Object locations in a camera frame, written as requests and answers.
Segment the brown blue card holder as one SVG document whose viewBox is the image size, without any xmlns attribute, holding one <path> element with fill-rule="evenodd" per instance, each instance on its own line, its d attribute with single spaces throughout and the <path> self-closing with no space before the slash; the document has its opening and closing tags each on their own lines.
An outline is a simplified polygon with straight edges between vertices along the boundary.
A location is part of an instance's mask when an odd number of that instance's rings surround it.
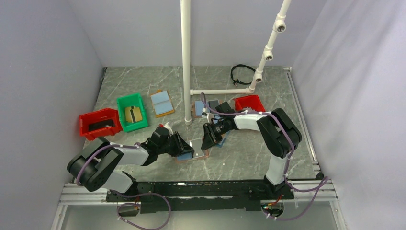
<svg viewBox="0 0 406 230">
<path fill-rule="evenodd" d="M 195 138 L 187 140 L 186 143 L 193 148 L 193 152 L 182 154 L 176 157 L 176 162 L 187 162 L 187 161 L 194 161 L 194 160 L 202 160 L 209 157 L 209 151 L 201 150 L 201 146 L 203 143 L 202 138 Z"/>
</svg>

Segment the grey credit card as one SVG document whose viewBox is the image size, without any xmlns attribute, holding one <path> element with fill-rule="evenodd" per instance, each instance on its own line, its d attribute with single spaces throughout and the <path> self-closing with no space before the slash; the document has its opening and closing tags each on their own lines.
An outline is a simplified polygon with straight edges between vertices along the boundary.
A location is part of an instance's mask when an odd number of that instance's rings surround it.
<svg viewBox="0 0 406 230">
<path fill-rule="evenodd" d="M 203 140 L 201 138 L 192 139 L 189 141 L 189 145 L 194 149 L 192 154 L 193 159 L 202 158 L 205 156 L 205 152 L 201 149 Z"/>
</svg>

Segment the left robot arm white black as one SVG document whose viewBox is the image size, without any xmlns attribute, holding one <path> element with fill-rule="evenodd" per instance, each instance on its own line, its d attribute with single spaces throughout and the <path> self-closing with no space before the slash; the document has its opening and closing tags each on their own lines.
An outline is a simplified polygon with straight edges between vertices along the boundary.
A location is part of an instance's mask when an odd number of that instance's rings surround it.
<svg viewBox="0 0 406 230">
<path fill-rule="evenodd" d="M 149 166 L 161 154 L 178 157 L 192 155 L 190 146 L 178 132 L 159 126 L 151 137 L 134 145 L 122 145 L 99 137 L 90 142 L 70 160 L 67 171 L 76 179 L 76 184 L 94 192 L 100 188 L 114 190 L 125 201 L 136 198 L 136 179 L 129 173 L 117 169 L 119 165 Z"/>
</svg>

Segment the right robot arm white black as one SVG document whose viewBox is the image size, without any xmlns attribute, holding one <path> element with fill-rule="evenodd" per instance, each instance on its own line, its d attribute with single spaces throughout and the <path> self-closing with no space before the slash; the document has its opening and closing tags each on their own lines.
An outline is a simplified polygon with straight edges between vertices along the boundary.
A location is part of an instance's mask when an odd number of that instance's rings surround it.
<svg viewBox="0 0 406 230">
<path fill-rule="evenodd" d="M 299 129 L 281 108 L 271 112 L 241 111 L 237 113 L 228 103 L 224 102 L 218 105 L 213 112 L 220 115 L 220 120 L 203 125 L 204 135 L 201 150 L 213 147 L 223 139 L 223 134 L 231 130 L 247 129 L 260 132 L 271 153 L 269 168 L 265 175 L 268 183 L 264 185 L 264 194 L 270 199 L 277 198 L 286 184 L 288 160 L 303 140 Z"/>
</svg>

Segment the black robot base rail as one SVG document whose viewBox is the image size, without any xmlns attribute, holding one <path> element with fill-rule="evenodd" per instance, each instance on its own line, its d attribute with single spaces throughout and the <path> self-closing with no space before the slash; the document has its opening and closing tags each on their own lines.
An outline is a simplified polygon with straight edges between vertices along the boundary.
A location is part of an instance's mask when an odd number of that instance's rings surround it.
<svg viewBox="0 0 406 230">
<path fill-rule="evenodd" d="M 275 190 L 264 179 L 237 181 L 194 181 L 194 182 L 137 182 L 121 196 L 108 190 L 109 203 L 138 201 L 141 213 L 155 213 L 168 209 L 164 199 L 169 201 L 172 211 L 244 209 L 259 211 L 267 202 L 292 200 L 293 192 L 288 186 Z"/>
</svg>

